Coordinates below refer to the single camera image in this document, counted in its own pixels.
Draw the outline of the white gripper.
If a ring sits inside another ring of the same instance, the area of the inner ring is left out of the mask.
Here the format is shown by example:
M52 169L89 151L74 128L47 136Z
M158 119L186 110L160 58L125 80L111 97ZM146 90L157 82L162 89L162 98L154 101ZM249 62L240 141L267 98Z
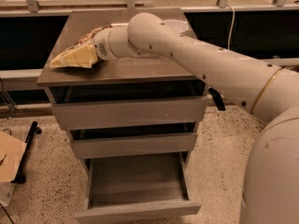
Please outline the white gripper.
M111 32L111 28L105 28L104 30L98 32L93 37L94 47L89 44L84 44L63 51L50 62L50 68L92 68L93 65L98 62L98 57L103 61L116 60L117 57L113 53L109 44L109 36Z

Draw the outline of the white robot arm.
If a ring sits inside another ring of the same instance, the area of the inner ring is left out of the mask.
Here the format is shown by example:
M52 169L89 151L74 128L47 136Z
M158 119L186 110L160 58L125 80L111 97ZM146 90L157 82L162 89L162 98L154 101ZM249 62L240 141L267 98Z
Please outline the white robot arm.
M182 35L147 12L125 26L92 30L50 67L152 54L172 59L264 123L249 154L239 224L299 224L299 73Z

